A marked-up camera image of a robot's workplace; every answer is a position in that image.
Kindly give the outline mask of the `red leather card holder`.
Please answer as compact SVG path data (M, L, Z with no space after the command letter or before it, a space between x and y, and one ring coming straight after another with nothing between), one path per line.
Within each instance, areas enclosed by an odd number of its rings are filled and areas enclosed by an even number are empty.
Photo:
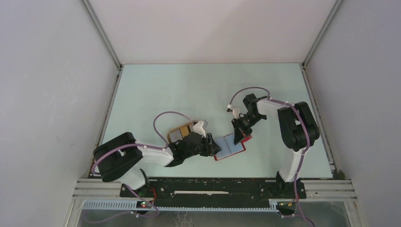
M234 134L228 134L224 137L220 137L215 139L215 142L218 146L221 147L221 151L217 152L214 155L215 161L219 161L222 159L225 159L227 157L236 155L238 153L241 153L243 151L246 151L244 143L249 141L252 138L252 136L247 136L244 140L242 140L238 144L234 144Z

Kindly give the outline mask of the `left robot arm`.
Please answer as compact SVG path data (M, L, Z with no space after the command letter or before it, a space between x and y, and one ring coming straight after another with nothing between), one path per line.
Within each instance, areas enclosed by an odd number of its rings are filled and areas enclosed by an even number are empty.
M221 150L211 133L202 136L191 132L183 139L162 148L138 143L131 132L126 132L93 151L95 162L91 173L100 175L106 183L119 181L129 186L138 197L144 197L149 192L149 183L144 170L137 167L138 164L174 167L190 157L213 156Z

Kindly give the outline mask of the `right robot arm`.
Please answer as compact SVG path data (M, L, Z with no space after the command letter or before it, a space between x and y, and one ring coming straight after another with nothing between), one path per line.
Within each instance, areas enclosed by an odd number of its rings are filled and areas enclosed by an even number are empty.
M278 171L275 192L279 197L286 198L294 191L292 183L300 177L303 160L309 148L319 139L320 131L306 102L294 105L272 99L268 96L256 97L248 94L243 99L247 113L240 113L229 104L228 112L234 115L231 121L234 132L215 141L221 151L215 152L216 161L245 151L244 143L252 137L252 127L261 120L268 118L279 122L281 138L289 149L284 163Z

